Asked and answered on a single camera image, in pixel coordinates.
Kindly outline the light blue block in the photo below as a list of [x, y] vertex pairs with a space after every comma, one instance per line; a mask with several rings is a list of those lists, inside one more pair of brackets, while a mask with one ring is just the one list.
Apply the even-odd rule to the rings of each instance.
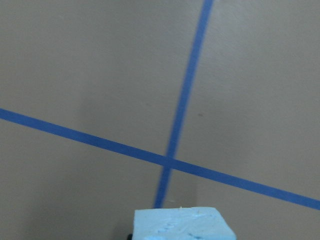
[[214, 207], [140, 209], [134, 212], [133, 240], [236, 240]]

